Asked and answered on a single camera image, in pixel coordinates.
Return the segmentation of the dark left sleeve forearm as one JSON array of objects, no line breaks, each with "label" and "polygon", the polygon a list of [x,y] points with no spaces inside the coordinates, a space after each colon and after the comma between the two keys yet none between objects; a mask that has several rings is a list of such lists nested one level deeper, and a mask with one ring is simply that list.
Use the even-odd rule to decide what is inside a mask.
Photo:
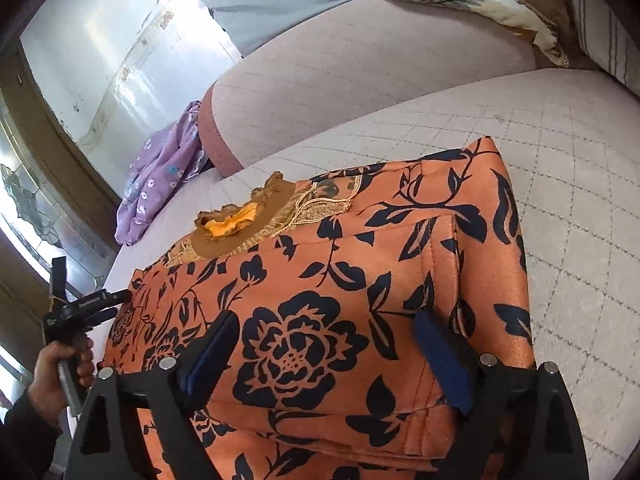
[{"label": "dark left sleeve forearm", "polygon": [[1,423],[1,478],[42,479],[61,434],[60,426],[47,422],[24,392]]}]

